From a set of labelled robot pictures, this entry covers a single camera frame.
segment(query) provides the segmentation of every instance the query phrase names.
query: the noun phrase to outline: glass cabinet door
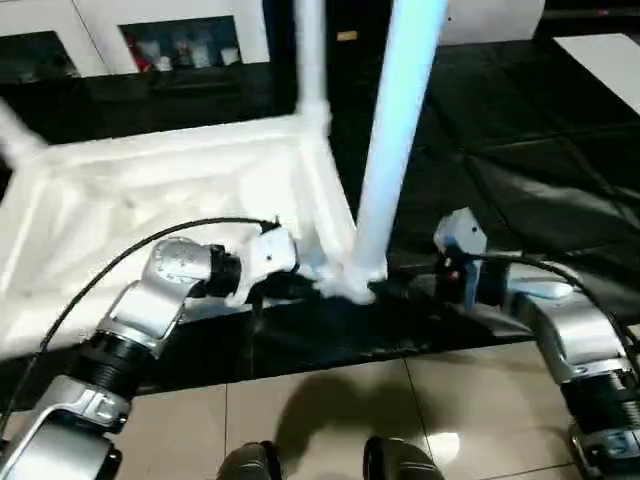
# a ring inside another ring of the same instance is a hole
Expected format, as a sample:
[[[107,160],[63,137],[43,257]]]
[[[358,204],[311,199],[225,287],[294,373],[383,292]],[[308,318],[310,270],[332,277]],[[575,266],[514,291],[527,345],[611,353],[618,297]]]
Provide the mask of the glass cabinet door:
[[[233,16],[120,26],[138,71],[242,63]]]
[[[0,83],[107,73],[71,0],[0,2]]]
[[[55,32],[0,37],[0,84],[77,76],[78,70]]]
[[[262,0],[75,0],[115,73],[269,61]]]

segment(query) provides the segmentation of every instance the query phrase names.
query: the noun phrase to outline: tiled floor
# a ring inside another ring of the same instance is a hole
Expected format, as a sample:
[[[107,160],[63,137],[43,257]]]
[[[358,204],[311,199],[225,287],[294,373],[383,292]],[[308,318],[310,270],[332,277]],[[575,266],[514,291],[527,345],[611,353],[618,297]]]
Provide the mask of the tiled floor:
[[[533,344],[371,363],[141,397],[119,480],[213,479],[273,440],[290,479],[362,478],[372,434],[431,452],[448,480],[578,480],[568,414]]]

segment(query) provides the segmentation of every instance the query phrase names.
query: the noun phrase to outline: white pole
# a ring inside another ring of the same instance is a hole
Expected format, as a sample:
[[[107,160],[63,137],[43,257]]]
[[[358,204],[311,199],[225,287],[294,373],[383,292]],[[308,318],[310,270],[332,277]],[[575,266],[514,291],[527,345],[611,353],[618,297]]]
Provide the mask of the white pole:
[[[446,0],[395,0],[371,132],[351,267],[386,276],[386,251]]]
[[[326,87],[324,0],[296,0],[298,112],[305,123],[326,128],[329,105]]]
[[[13,169],[39,153],[46,144],[31,132],[0,98],[0,152]]]

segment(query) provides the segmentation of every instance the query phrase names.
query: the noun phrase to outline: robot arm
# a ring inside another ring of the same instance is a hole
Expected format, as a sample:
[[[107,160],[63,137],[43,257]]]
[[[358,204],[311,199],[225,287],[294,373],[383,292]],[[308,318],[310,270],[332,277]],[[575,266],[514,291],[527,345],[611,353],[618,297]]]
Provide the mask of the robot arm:
[[[460,279],[455,301],[467,309],[494,306],[533,333],[574,418],[571,441],[585,474],[640,477],[638,372],[609,317],[585,292],[542,268],[545,264],[477,260],[487,239],[469,209],[443,219],[434,241],[449,273]],[[547,265],[579,278],[566,267]]]
[[[295,269],[282,227],[252,238],[236,254],[186,238],[157,243],[139,281],[130,284],[58,376],[0,457],[0,480],[113,479],[121,455],[106,433],[119,433],[135,392],[198,289],[244,303],[271,273]]]

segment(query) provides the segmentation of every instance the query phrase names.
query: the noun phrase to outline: black cable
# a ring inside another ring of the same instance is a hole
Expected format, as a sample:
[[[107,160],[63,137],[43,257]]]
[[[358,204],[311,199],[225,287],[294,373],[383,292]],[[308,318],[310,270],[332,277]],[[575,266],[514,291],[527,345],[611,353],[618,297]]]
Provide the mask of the black cable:
[[[505,255],[500,253],[483,253],[483,254],[470,254],[470,253],[455,253],[453,254],[453,258],[462,258],[463,260],[473,261],[473,260],[481,260],[486,262],[503,262],[503,263],[518,263],[521,265],[528,265],[531,267],[536,267],[541,270],[545,270],[549,273],[553,273],[562,279],[564,279],[569,285],[573,287],[577,287],[582,294],[587,297],[593,305],[599,309],[609,320],[613,330],[616,332],[618,337],[620,338],[620,343],[624,348],[625,355],[627,356],[631,367],[638,379],[640,379],[640,365],[638,364],[638,359],[636,357],[636,350],[638,345],[640,344],[636,335],[631,331],[628,325],[619,322],[608,310],[606,310],[598,296],[593,293],[593,291],[587,287],[578,277],[572,275],[561,267],[557,267],[555,265],[551,265],[549,263],[534,260],[532,258],[527,257],[517,257],[513,255]],[[629,340],[634,347],[633,349],[629,346],[626,340]]]
[[[82,300],[85,297],[85,295],[89,293],[89,291],[93,287],[95,287],[100,280],[102,280],[122,260],[127,258],[132,253],[137,252],[141,248],[146,247],[151,242],[160,240],[162,237],[166,235],[170,235],[175,232],[179,232],[180,230],[186,230],[188,228],[193,228],[193,227],[200,227],[202,225],[215,225],[219,223],[244,223],[244,224],[250,224],[250,225],[259,225],[263,232],[276,228],[278,226],[278,224],[275,222],[269,222],[266,220],[256,220],[252,218],[241,218],[241,217],[202,218],[200,220],[193,220],[190,222],[179,223],[177,225],[173,225],[171,227],[165,228],[164,230],[160,230],[159,232],[151,234],[148,237],[145,237],[142,240],[140,240],[138,243],[130,246],[120,255],[118,255],[113,260],[111,260],[111,262],[109,262],[107,266],[105,266],[95,277],[91,279],[91,281],[89,281],[89,283],[87,283],[84,286],[82,290],[80,290],[71,299],[71,301],[67,304],[65,309],[56,319],[56,321],[53,322],[53,325],[51,325],[51,327],[47,331],[47,334],[44,336],[44,338],[40,342],[40,347],[38,351],[29,360],[29,363],[27,364],[27,368],[25,369],[24,373],[20,377],[20,380],[16,385],[16,388],[13,391],[13,394],[11,395],[11,398],[9,399],[9,402],[5,407],[4,413],[2,414],[2,419],[0,419],[0,439],[4,438],[4,432],[7,427],[7,423],[9,422],[9,417],[11,417],[11,414],[15,409],[16,403],[18,402],[18,399],[20,398],[20,395],[24,390],[24,387],[29,381],[30,376],[34,372],[36,366],[38,365],[44,353],[47,351],[47,348],[49,347],[49,343],[51,342],[51,339],[56,334],[56,332],[60,328],[60,325],[62,325],[62,322],[64,322],[65,318],[69,316],[69,313],[71,313],[71,310],[74,309],[74,307],[80,302],[80,300]]]

